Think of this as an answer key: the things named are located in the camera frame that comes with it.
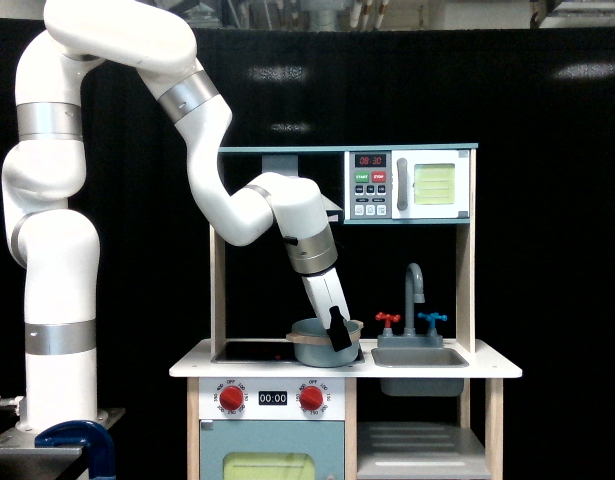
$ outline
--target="digital clock display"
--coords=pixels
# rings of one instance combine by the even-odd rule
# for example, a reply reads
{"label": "digital clock display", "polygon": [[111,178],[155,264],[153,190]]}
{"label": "digital clock display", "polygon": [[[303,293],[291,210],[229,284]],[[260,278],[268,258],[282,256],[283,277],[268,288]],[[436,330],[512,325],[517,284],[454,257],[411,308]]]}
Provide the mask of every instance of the digital clock display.
{"label": "digital clock display", "polygon": [[287,405],[287,392],[258,392],[258,405]]}
{"label": "digital clock display", "polygon": [[356,154],[356,168],[385,168],[387,167],[387,154],[371,153]]}

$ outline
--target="lower shelf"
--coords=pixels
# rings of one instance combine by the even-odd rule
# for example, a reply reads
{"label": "lower shelf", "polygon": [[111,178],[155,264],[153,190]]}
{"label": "lower shelf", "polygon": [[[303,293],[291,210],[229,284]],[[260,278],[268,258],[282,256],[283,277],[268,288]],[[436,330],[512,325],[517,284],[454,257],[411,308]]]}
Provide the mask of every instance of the lower shelf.
{"label": "lower shelf", "polygon": [[467,428],[423,422],[358,424],[358,480],[490,479]]}

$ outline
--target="pot handle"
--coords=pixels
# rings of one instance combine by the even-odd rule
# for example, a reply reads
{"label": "pot handle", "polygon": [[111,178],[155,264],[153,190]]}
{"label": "pot handle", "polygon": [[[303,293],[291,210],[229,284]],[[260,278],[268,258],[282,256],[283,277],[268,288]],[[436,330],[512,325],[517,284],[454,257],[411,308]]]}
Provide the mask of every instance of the pot handle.
{"label": "pot handle", "polygon": [[[363,322],[359,322],[358,320],[350,320],[350,322],[360,325],[361,329],[364,326]],[[329,337],[315,337],[313,335],[303,335],[302,333],[290,332],[285,335],[285,338],[291,343],[302,343],[305,345],[331,345],[331,340]],[[352,333],[349,338],[352,342],[360,339],[360,330]]]}

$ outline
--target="faucet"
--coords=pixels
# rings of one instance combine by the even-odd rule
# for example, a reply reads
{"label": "faucet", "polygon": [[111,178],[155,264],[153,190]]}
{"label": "faucet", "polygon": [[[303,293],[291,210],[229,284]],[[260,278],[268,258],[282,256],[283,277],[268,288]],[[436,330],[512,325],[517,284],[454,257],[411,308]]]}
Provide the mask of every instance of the faucet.
{"label": "faucet", "polygon": [[436,320],[447,320],[447,316],[432,313],[429,315],[419,313],[418,318],[425,318],[430,323],[427,335],[416,335],[414,328],[414,304],[425,303],[423,293],[423,274],[417,263],[410,263],[405,274],[405,329],[402,335],[394,335],[391,322],[400,320],[400,315],[388,315],[383,312],[376,315],[376,320],[384,320],[385,328],[378,335],[378,348],[411,348],[433,347],[442,348],[443,337],[436,333]]}
{"label": "faucet", "polygon": [[410,263],[405,274],[405,330],[403,337],[416,335],[414,328],[414,303],[425,303],[423,272],[417,263]]}

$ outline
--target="gray pot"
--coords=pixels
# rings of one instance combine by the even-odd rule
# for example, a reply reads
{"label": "gray pot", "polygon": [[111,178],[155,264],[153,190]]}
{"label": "gray pot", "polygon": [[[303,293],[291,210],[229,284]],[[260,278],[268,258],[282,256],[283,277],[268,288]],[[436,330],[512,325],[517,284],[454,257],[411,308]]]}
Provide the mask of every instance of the gray pot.
{"label": "gray pot", "polygon": [[350,347],[339,352],[334,352],[327,331],[318,318],[307,318],[294,323],[287,340],[294,344],[294,354],[299,362],[311,367],[340,367],[356,360],[363,324],[351,320],[346,327],[352,343]]}

